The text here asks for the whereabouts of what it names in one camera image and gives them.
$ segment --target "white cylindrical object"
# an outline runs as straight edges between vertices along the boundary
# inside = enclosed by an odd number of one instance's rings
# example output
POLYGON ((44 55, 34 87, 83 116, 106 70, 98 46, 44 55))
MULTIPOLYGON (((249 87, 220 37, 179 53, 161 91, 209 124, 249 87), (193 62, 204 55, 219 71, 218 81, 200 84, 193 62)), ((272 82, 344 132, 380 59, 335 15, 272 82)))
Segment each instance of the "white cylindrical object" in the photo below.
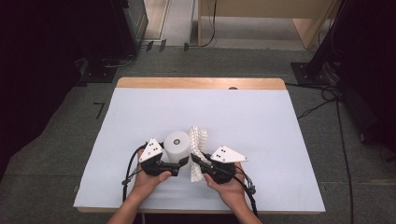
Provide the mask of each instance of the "white cylindrical object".
POLYGON ((170 133, 163 141, 163 147, 166 151, 168 159, 172 163, 178 163, 181 159, 189 157, 191 153, 190 136, 183 132, 170 133))

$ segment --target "table surface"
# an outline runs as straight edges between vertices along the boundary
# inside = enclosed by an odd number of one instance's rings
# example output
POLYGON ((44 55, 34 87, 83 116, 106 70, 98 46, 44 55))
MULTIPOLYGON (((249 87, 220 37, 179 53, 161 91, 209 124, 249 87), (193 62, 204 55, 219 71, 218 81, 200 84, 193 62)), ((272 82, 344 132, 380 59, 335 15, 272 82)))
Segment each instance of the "table surface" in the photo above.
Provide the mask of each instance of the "table surface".
MULTIPOLYGON (((74 206, 81 212, 114 212, 134 148, 151 137, 161 142, 171 132, 187 133, 192 125, 208 131, 206 152, 224 145, 249 157, 242 165, 256 186, 260 214, 325 211, 289 93, 279 78, 121 78, 74 206)), ((190 182, 189 170, 156 188, 140 212, 230 213, 205 181, 190 182)))

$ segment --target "gray carpet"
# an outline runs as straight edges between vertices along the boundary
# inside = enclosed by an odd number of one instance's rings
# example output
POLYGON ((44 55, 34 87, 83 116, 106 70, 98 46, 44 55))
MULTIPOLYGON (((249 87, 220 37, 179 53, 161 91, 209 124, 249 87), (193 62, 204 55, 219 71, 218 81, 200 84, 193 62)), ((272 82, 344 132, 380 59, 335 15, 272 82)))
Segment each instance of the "gray carpet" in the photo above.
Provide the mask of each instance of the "gray carpet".
MULTIPOLYGON (((280 77, 295 83, 290 62, 309 62, 315 52, 269 49, 141 51, 119 68, 112 84, 75 87, 47 129, 12 159, 0 184, 0 223, 106 223, 111 214, 73 208, 76 186, 120 77, 280 77), (100 105, 105 103, 98 116, 100 105)), ((323 102, 320 91, 288 87, 297 116, 323 102)), ((340 104, 352 176, 355 223, 396 223, 396 163, 386 148, 362 145, 359 130, 340 104)), ((263 223, 349 223, 347 169, 335 103, 299 119, 327 212, 266 215, 263 223)))

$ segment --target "human hand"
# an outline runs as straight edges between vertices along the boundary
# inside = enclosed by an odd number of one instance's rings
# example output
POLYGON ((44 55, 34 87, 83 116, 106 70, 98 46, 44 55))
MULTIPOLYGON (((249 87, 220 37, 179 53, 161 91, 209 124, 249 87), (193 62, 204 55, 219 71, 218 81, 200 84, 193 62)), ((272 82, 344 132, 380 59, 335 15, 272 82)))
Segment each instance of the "human hand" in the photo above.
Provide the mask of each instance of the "human hand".
MULTIPOLYGON (((139 150, 138 158, 142 156, 143 149, 139 150)), ((133 197, 135 200, 138 200, 142 203, 147 197, 155 190, 155 188, 161 184, 163 181, 167 180, 172 173, 169 171, 163 172, 158 176, 147 175, 140 165, 140 162, 137 164, 137 174, 134 180, 134 187, 131 190, 131 193, 128 195, 128 198, 133 197)))
MULTIPOLYGON (((235 166, 242 170, 240 162, 236 162, 235 166)), ((231 210, 234 210, 236 206, 246 204, 244 188, 235 179, 231 179, 228 183, 217 184, 210 175, 204 174, 204 177, 207 185, 218 192, 220 198, 231 210)), ((245 182, 244 175, 240 171, 236 172, 235 177, 242 183, 245 182)))

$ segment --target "white triangular marker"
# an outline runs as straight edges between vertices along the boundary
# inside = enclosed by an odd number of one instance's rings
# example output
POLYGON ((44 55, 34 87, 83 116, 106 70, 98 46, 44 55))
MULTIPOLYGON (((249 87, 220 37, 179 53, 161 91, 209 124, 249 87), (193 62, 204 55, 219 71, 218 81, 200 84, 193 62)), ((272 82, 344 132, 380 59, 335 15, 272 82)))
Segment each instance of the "white triangular marker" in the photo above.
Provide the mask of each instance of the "white triangular marker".
POLYGON ((248 157, 239 154, 238 152, 225 146, 219 147, 218 150, 213 153, 210 159, 212 159, 213 161, 219 161, 221 163, 248 161, 248 157))
POLYGON ((143 151, 142 156, 139 158, 139 161, 140 162, 146 161, 161 153, 163 153, 163 148, 160 146, 157 140, 155 140, 155 138, 151 138, 148 141, 148 144, 146 145, 146 148, 143 151))

